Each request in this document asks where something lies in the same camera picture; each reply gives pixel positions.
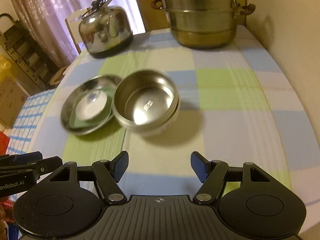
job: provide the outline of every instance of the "kettle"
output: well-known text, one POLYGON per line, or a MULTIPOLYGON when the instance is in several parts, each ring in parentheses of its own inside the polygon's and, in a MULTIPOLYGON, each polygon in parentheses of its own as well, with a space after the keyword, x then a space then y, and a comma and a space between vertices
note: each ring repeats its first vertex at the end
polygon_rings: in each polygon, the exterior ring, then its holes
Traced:
POLYGON ((127 15, 112 0, 96 0, 82 16, 80 36, 88 52, 96 58, 111 56, 130 45, 133 35, 127 15))

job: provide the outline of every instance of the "wooden chair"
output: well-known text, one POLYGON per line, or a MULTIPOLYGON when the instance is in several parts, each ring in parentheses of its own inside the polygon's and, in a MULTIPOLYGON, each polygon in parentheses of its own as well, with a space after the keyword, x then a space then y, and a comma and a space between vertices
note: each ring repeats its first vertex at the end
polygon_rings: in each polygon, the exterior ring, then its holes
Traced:
POLYGON ((79 33, 79 24, 81 22, 81 16, 88 10, 90 10, 90 8, 77 10, 65 19, 67 28, 79 54, 81 53, 79 43, 83 42, 79 33))

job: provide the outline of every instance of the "table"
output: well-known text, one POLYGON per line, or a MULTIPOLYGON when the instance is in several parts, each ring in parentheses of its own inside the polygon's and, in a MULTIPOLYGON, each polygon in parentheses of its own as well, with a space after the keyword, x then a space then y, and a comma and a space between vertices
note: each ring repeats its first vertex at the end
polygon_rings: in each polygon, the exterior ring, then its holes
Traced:
MULTIPOLYGON (((230 45, 216 50, 182 47, 164 29, 136 35, 113 57, 79 55, 44 110, 28 151, 91 165, 121 150, 129 153, 119 183, 127 196, 193 197, 201 183, 190 154, 198 151, 230 166, 256 163, 304 201, 303 231, 320 221, 320 150, 312 126, 281 69, 243 26, 230 45), (164 133, 142 138, 115 119, 81 137, 62 128, 62 104, 78 85, 99 74, 125 77, 146 68, 166 71, 179 89, 181 111, 164 133)), ((81 185, 94 190, 92 183, 81 185)))

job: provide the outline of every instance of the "hand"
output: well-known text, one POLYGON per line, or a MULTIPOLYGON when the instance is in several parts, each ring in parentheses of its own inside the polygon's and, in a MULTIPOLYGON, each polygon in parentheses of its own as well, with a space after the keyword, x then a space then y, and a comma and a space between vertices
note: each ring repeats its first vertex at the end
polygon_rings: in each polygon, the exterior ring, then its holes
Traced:
POLYGON ((4 209, 2 205, 0 205, 0 240, 7 240, 7 233, 5 231, 5 223, 3 221, 5 216, 4 209))

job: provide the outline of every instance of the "green plate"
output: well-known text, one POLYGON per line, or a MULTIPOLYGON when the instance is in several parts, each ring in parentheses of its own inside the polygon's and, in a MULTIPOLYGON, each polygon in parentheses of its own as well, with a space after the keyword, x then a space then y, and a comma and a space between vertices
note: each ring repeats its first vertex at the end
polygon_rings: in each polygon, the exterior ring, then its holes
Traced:
POLYGON ((87 95, 89 92, 83 93, 81 96, 79 96, 78 100, 76 101, 75 107, 72 109, 70 119, 69 119, 69 127, 71 129, 77 129, 77 128, 84 128, 84 127, 89 127, 89 126, 97 126, 104 120, 106 120, 112 112, 111 106, 112 106, 112 101, 113 97, 115 95, 115 89, 111 87, 103 87, 100 89, 101 91, 105 92, 108 96, 107 104, 104 107, 103 111, 95 118, 92 120, 87 120, 87 121, 82 121, 76 117, 76 106, 80 102, 80 100, 87 95))

